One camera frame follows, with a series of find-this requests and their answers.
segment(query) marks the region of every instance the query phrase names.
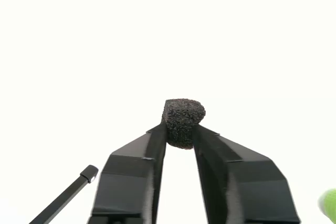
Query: black sponge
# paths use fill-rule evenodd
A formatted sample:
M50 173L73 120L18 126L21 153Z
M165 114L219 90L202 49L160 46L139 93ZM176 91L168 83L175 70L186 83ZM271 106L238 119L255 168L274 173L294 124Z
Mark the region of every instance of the black sponge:
M166 100L162 121L168 129L168 143L174 147L190 150L193 148L192 129L205 116L201 103L189 99Z

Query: white backdrop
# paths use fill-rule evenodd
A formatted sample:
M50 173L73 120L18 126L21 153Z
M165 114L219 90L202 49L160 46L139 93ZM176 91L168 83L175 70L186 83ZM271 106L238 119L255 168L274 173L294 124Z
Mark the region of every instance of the white backdrop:
M0 0L1 222L29 223L189 98L203 126L277 164L303 224L330 223L335 3ZM97 184L52 223L86 223ZM168 146L158 224L206 223L199 184L193 151Z

